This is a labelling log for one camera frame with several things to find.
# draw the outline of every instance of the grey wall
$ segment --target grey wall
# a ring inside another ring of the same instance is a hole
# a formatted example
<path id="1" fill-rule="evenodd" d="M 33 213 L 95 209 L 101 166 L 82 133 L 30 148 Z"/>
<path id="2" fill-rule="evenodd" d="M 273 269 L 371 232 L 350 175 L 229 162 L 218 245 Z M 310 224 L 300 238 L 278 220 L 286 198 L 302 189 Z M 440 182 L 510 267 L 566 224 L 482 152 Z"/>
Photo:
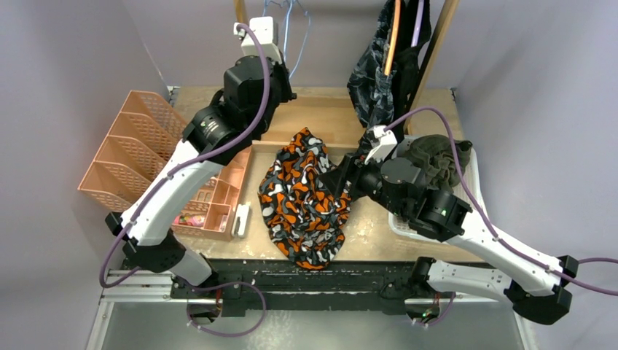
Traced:
<path id="1" fill-rule="evenodd" d="M 223 72 L 240 55 L 232 36 L 232 1 L 124 0 L 154 62 L 168 85 L 220 85 Z M 385 0 L 304 0 L 313 27 L 292 84 L 345 86 L 351 70 L 376 28 Z M 459 8 L 429 80 L 434 88 L 455 87 L 468 70 L 482 40 L 506 0 L 465 0 Z M 262 0 L 246 0 L 249 17 L 262 15 Z M 444 0 L 431 2 L 435 24 Z M 268 15 L 283 28 L 284 11 L 271 5 Z M 305 35 L 306 20 L 292 13 L 288 66 L 293 67 Z"/>
<path id="2" fill-rule="evenodd" d="M 128 91 L 165 86 L 121 0 L 1 7 L 0 348 L 83 349 L 111 240 L 77 185 Z"/>
<path id="3" fill-rule="evenodd" d="M 490 218 L 546 253 L 618 256 L 618 3 L 509 1 L 459 85 Z M 583 281 L 618 289 L 612 266 Z M 615 297 L 568 288 L 541 349 L 615 349 Z"/>

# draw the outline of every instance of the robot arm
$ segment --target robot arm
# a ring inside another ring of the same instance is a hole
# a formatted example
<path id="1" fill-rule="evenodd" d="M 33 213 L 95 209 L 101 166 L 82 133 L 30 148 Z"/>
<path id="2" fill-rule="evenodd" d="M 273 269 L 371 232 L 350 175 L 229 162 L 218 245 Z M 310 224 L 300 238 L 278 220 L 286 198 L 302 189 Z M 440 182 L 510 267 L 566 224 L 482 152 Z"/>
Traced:
<path id="1" fill-rule="evenodd" d="M 106 218 L 115 235 L 130 223 L 130 230 L 123 238 L 127 243 L 122 250 L 133 264 L 155 273 L 171 271 L 194 286 L 216 282 L 216 273 L 204 256 L 176 239 L 170 224 L 200 187 L 216 176 L 238 152 L 250 146 L 252 139 L 259 139 L 268 130 L 276 107 L 296 98 L 276 45 L 275 22 L 271 17 L 254 18 L 249 26 L 262 46 L 270 75 L 265 77 L 262 62 L 255 56 L 258 50 L 254 40 L 235 25 L 234 33 L 242 39 L 241 47 L 246 56 L 224 73 L 223 89 L 209 106 L 193 117 L 170 160 L 144 194 L 123 213 L 111 213 Z M 246 138 L 235 140 L 257 115 L 264 79 L 269 80 L 270 89 L 262 119 Z M 181 164 L 223 146 L 231 147 L 208 160 L 178 170 Z M 140 206 L 139 216 L 132 220 Z"/>
<path id="2" fill-rule="evenodd" d="M 497 227 L 498 237 L 515 248 L 507 249 L 487 229 L 479 212 L 454 194 L 430 188 L 423 170 L 409 160 L 388 159 L 397 146 L 383 125 L 367 132 L 372 149 L 347 154 L 320 180 L 335 195 L 351 182 L 353 198 L 369 196 L 391 213 L 402 217 L 418 234 L 458 246 L 487 262 L 491 268 L 454 265 L 429 257 L 415 264 L 412 282 L 429 292 L 463 292 L 513 303 L 521 316 L 552 324 L 568 313 L 571 293 L 567 281 L 525 259 L 534 257 L 551 269 L 575 277 L 578 262 L 569 256 L 552 257 L 518 241 Z"/>

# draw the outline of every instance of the hanging clothes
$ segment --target hanging clothes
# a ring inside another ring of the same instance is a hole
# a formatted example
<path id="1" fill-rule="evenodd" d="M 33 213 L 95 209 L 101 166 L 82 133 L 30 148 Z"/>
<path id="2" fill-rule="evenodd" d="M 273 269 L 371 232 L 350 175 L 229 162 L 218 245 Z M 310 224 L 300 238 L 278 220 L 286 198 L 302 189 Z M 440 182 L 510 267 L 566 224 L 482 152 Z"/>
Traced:
<path id="1" fill-rule="evenodd" d="M 304 128 L 277 152 L 258 189 L 270 240 L 301 268 L 328 266 L 341 249 L 348 221 L 350 183 L 334 198 L 318 175 L 335 167 L 323 141 Z"/>
<path id="2" fill-rule="evenodd" d="M 348 92 L 360 123 L 370 128 L 374 125 L 387 125 L 395 118 L 410 110 L 414 96 L 408 96 L 420 82 L 418 53 L 431 37 L 429 20 L 429 0 L 423 7 L 423 19 L 418 44 L 410 47 L 416 21 L 418 2 L 410 0 L 401 3 L 394 62 L 390 74 L 383 71 L 383 64 L 389 50 L 389 34 L 394 15 L 394 2 L 388 0 L 378 15 L 378 28 L 354 66 L 348 80 Z M 403 123 L 393 129 L 397 139 L 403 139 Z"/>

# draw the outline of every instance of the cable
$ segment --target cable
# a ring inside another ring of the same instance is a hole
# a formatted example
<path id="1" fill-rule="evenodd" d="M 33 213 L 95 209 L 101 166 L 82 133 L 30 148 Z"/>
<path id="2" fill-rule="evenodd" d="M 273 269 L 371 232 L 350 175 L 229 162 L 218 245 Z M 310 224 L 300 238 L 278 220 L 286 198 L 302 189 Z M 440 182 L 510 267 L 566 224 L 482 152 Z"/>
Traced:
<path id="1" fill-rule="evenodd" d="M 585 259 L 579 260 L 580 264 L 586 263 L 612 263 L 618 264 L 618 259 L 612 259 L 610 257 L 587 257 Z"/>
<path id="2" fill-rule="evenodd" d="M 305 45 L 307 44 L 307 38 L 309 37 L 309 32 L 311 31 L 311 15 L 309 14 L 309 11 L 306 11 L 305 8 L 302 7 L 300 0 L 292 0 L 292 2 L 293 3 L 296 2 L 298 6 L 300 7 L 300 9 L 305 14 L 305 17 L 307 18 L 307 31 L 305 32 L 305 37 L 302 39 L 302 46 L 300 47 L 300 51 L 298 52 L 298 59 L 296 60 L 296 64 L 294 65 L 294 68 L 290 72 L 290 79 L 294 76 L 294 73 L 296 72 L 296 69 L 298 68 L 298 65 L 300 64 L 300 61 L 302 60 L 302 53 L 303 51 L 305 51 Z"/>
<path id="3" fill-rule="evenodd" d="M 300 61 L 302 60 L 302 54 L 305 51 L 305 46 L 307 46 L 307 38 L 309 37 L 309 33 L 311 32 L 311 14 L 309 11 L 305 10 L 305 8 L 300 3 L 300 0 L 284 0 L 282 2 L 277 2 L 273 0 L 264 0 L 264 9 L 262 10 L 262 16 L 266 16 L 267 8 L 270 4 L 274 4 L 279 6 L 280 9 L 283 9 L 283 6 L 287 4 L 289 7 L 286 11 L 286 16 L 284 19 L 285 29 L 283 31 L 283 60 L 287 62 L 288 56 L 288 34 L 289 34 L 289 18 L 292 15 L 292 8 L 294 4 L 298 4 L 303 15 L 307 18 L 307 30 L 305 31 L 305 37 L 302 39 L 302 46 L 300 47 L 300 51 L 298 52 L 298 58 L 296 59 L 296 64 L 294 68 L 290 71 L 289 78 L 291 79 L 296 73 Z"/>
<path id="4" fill-rule="evenodd" d="M 534 259 L 533 257 L 529 257 L 528 255 L 518 251 L 516 248 L 514 248 L 513 246 L 511 246 L 510 244 L 505 242 L 502 238 L 500 238 L 500 236 L 496 232 L 496 229 L 493 227 L 493 225 L 489 221 L 489 218 L 487 217 L 487 215 L 485 214 L 485 212 L 481 208 L 481 205 L 479 204 L 477 199 L 472 195 L 472 192 L 468 188 L 468 184 L 466 183 L 466 180 L 464 179 L 464 174 L 461 171 L 461 165 L 459 164 L 459 158 L 457 156 L 457 147 L 455 147 L 455 138 L 453 137 L 453 131 L 450 129 L 450 125 L 448 124 L 448 120 L 446 119 L 446 117 L 438 109 L 436 109 L 434 107 L 431 107 L 431 106 L 419 107 L 417 109 L 414 109 L 414 110 L 412 110 L 412 111 L 402 115 L 401 117 L 397 118 L 390 125 L 386 126 L 386 128 L 384 128 L 384 131 L 391 130 L 392 128 L 397 126 L 399 123 L 402 123 L 404 120 L 406 120 L 408 117 L 411 117 L 412 115 L 414 115 L 416 113 L 419 113 L 421 111 L 426 111 L 426 110 L 427 111 L 432 111 L 433 113 L 437 114 L 438 117 L 440 117 L 440 119 L 442 120 L 442 123 L 444 124 L 444 126 L 446 128 L 446 132 L 448 133 L 448 138 L 449 138 L 449 142 L 450 142 L 450 148 L 451 148 L 451 151 L 453 152 L 453 160 L 455 161 L 455 169 L 457 171 L 457 175 L 459 175 L 459 179 L 461 180 L 461 186 L 463 187 L 463 191 L 468 195 L 468 198 L 470 198 L 470 201 L 472 202 L 473 207 L 476 210 L 478 210 L 478 212 L 479 212 L 479 214 L 480 214 L 480 216 L 482 218 L 482 221 L 485 223 L 485 226 L 487 227 L 487 229 L 489 230 L 491 235 L 498 242 L 500 242 L 500 244 L 502 244 L 502 246 L 504 248 L 506 248 L 509 252 L 517 255 L 518 257 L 521 257 L 522 259 L 524 259 L 524 260 L 526 260 L 526 261 L 528 261 L 530 263 L 533 263 L 534 265 L 537 265 L 537 266 L 543 268 L 546 272 L 553 273 L 556 276 L 558 276 L 558 277 L 560 277 L 560 278 L 562 278 L 562 279 L 564 279 L 566 281 L 571 282 L 572 284 L 575 284 L 577 286 L 580 286 L 580 287 L 588 289 L 588 290 L 592 290 L 593 292 L 597 292 L 597 293 L 601 293 L 601 294 L 607 294 L 607 295 L 613 295 L 613 296 L 618 296 L 618 291 L 616 291 L 616 290 L 610 290 L 610 289 L 604 289 L 604 288 L 596 287 L 596 286 L 587 284 L 585 282 L 581 282 L 581 281 L 579 281 L 577 279 L 574 279 L 573 277 L 570 277 L 566 273 L 562 273 L 562 272 L 556 271 L 553 268 L 551 268 L 549 265 L 544 264 L 544 263 L 538 261 L 537 259 Z M 618 263 L 618 260 L 612 259 L 612 258 L 609 258 L 609 257 L 594 257 L 594 258 L 584 259 L 584 261 L 586 261 L 586 263 L 591 263 L 592 261 L 594 261 L 594 262 L 600 262 L 601 261 L 601 262 Z"/>
<path id="5" fill-rule="evenodd" d="M 262 17 L 266 16 L 266 8 L 268 7 L 268 5 L 275 4 L 275 5 L 279 6 L 280 9 L 283 9 L 283 4 L 285 2 L 287 2 L 287 0 L 282 1 L 282 2 L 277 2 L 277 1 L 273 1 L 273 0 L 264 0 L 264 9 L 262 10 Z"/>
<path id="6" fill-rule="evenodd" d="M 416 21 L 414 22 L 414 34 L 412 35 L 412 42 L 410 47 L 414 47 L 418 44 L 418 37 L 421 35 L 421 22 L 423 21 L 423 8 L 425 7 L 425 0 L 418 1 L 418 7 L 416 8 Z"/>
<path id="7" fill-rule="evenodd" d="M 393 65 L 393 58 L 395 57 L 395 46 L 397 45 L 397 36 L 399 35 L 399 14 L 401 12 L 401 2 L 395 0 L 395 13 L 393 14 L 393 27 L 391 29 L 391 43 L 388 47 L 388 54 L 386 56 L 386 62 L 384 64 L 384 75 L 391 74 L 391 67 Z"/>
<path id="8" fill-rule="evenodd" d="M 292 7 L 294 7 L 294 0 L 285 1 L 288 3 L 288 12 L 286 13 L 286 28 L 283 33 L 283 61 L 288 61 L 288 34 L 289 34 L 289 18 L 292 14 Z"/>
<path id="9" fill-rule="evenodd" d="M 450 312 L 450 309 L 453 307 L 453 302 L 455 301 L 455 297 L 456 297 L 456 293 L 453 292 L 450 295 L 450 299 L 448 300 L 448 304 L 446 305 L 446 308 L 444 310 L 444 312 L 441 312 L 440 315 L 434 319 L 431 322 L 417 322 L 416 319 L 412 320 L 412 325 L 417 325 L 417 326 L 421 326 L 421 327 L 433 327 L 436 324 L 439 324 L 440 322 L 444 321 L 444 318 L 448 315 L 448 313 Z"/>
<path id="10" fill-rule="evenodd" d="M 262 301 L 262 315 L 259 317 L 259 320 L 257 321 L 257 323 L 249 328 L 248 330 L 244 330 L 243 332 L 238 332 L 238 333 L 223 333 L 223 332 L 217 332 L 215 330 L 210 330 L 208 328 L 202 327 L 199 324 L 197 324 L 197 322 L 195 320 L 193 320 L 193 318 L 191 317 L 191 313 L 190 313 L 190 306 L 191 304 L 187 305 L 187 318 L 189 319 L 189 323 L 188 325 L 192 325 L 193 327 L 197 328 L 197 330 L 200 330 L 202 332 L 206 332 L 206 333 L 210 333 L 212 335 L 218 335 L 219 337 L 226 337 L 226 338 L 236 338 L 236 337 L 242 337 L 243 335 L 248 335 L 249 333 L 253 332 L 254 330 L 256 330 L 264 321 L 264 319 L 266 318 L 266 298 L 264 297 L 264 294 L 262 294 L 262 292 L 257 289 L 257 287 L 255 287 L 253 284 L 247 283 L 247 282 L 242 282 L 242 281 L 237 281 L 237 282 L 227 282 L 227 283 L 223 283 L 220 284 L 219 286 L 215 286 L 215 287 L 209 287 L 209 288 L 199 288 L 199 287 L 194 287 L 192 286 L 192 291 L 201 291 L 201 292 L 210 292 L 212 290 L 215 289 L 221 289 L 221 288 L 229 288 L 231 286 L 234 285 L 242 285 L 242 286 L 247 286 L 251 289 L 253 289 L 257 295 L 259 296 L 259 299 Z"/>
<path id="11" fill-rule="evenodd" d="M 255 47 L 257 49 L 257 53 L 258 53 L 258 56 L 259 56 L 260 63 L 262 64 L 262 74 L 264 76 L 264 92 L 262 93 L 262 100 L 260 102 L 260 105 L 259 105 L 259 108 L 257 110 L 255 118 L 251 121 L 251 124 L 249 124 L 247 129 L 245 129 L 245 131 L 240 133 L 240 135 L 236 136 L 230 143 L 224 144 L 223 146 L 218 147 L 216 149 L 213 149 L 210 152 L 207 152 L 207 153 L 205 153 L 203 155 L 199 155 L 199 156 L 197 156 L 197 157 L 195 157 L 195 158 L 193 158 L 191 160 L 188 160 L 188 161 L 186 161 L 186 162 L 184 162 L 182 164 L 178 164 L 177 166 L 173 167 L 168 172 L 168 176 L 162 178 L 152 188 L 152 190 L 150 190 L 144 196 L 144 199 L 137 206 L 135 212 L 133 213 L 133 215 L 129 219 L 129 222 L 127 222 L 127 224 L 122 228 L 120 233 L 118 233 L 118 236 L 116 236 L 116 238 L 114 239 L 114 243 L 112 243 L 112 247 L 107 252 L 107 255 L 105 256 L 105 259 L 103 260 L 103 265 L 101 266 L 101 270 L 99 271 L 99 275 L 98 275 L 99 284 L 103 288 L 115 287 L 118 284 L 122 283 L 124 280 L 126 280 L 129 276 L 133 275 L 135 272 L 137 272 L 139 270 L 139 268 L 134 268 L 133 270 L 131 270 L 129 273 L 127 273 L 126 275 L 124 275 L 123 277 L 118 279 L 117 281 L 114 281 L 114 282 L 109 283 L 109 284 L 105 281 L 107 265 L 109 264 L 109 261 L 112 258 L 112 255 L 114 254 L 114 251 L 120 245 L 120 242 L 122 241 L 122 239 L 128 233 L 129 229 L 133 226 L 133 224 L 135 223 L 135 221 L 139 217 L 139 214 L 144 210 L 144 207 L 152 199 L 152 197 L 155 195 L 155 193 L 169 179 L 171 179 L 175 173 L 177 173 L 181 169 L 183 169 L 183 168 L 185 168 L 187 166 L 190 166 L 192 164 L 195 164 L 195 163 L 203 162 L 204 160 L 212 158 L 212 157 L 214 157 L 216 155 L 220 155 L 223 152 L 225 152 L 225 151 L 231 149 L 232 147 L 234 147 L 236 144 L 238 144 L 239 142 L 244 140 L 246 137 L 251 135 L 251 132 L 253 132 L 253 130 L 256 128 L 256 126 L 259 124 L 259 122 L 262 120 L 262 117 L 264 117 L 264 111 L 266 110 L 266 105 L 268 104 L 268 98 L 270 96 L 270 79 L 267 79 L 267 77 L 270 76 L 270 70 L 268 68 L 268 62 L 266 61 L 266 55 L 264 54 L 264 50 L 263 50 L 261 44 L 259 43 L 259 40 L 257 39 L 257 37 L 255 36 L 254 32 L 249 28 L 248 25 L 246 25 L 244 23 L 239 23 L 236 28 L 238 30 L 241 30 L 241 29 L 244 30 L 247 33 L 247 35 L 249 35 L 251 37 L 251 40 L 253 40 L 253 42 L 255 43 Z"/>

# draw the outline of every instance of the black base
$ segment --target black base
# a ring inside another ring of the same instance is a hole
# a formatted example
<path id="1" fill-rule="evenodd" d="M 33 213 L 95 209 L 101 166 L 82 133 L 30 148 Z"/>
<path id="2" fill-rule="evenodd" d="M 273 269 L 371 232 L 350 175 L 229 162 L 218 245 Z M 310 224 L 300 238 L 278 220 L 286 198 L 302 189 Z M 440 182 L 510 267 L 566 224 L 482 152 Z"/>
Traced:
<path id="1" fill-rule="evenodd" d="M 425 288 L 413 287 L 410 277 L 414 262 L 335 261 L 322 271 L 308 271 L 288 261 L 209 259 L 217 281 L 245 281 L 264 293 L 269 310 L 299 311 L 382 311 L 388 315 L 413 312 L 404 301 L 433 298 Z M 195 293 L 182 284 L 172 298 L 214 298 Z M 261 310 L 259 296 L 248 287 L 226 288 L 222 293 L 222 316 L 244 316 L 246 310 Z"/>

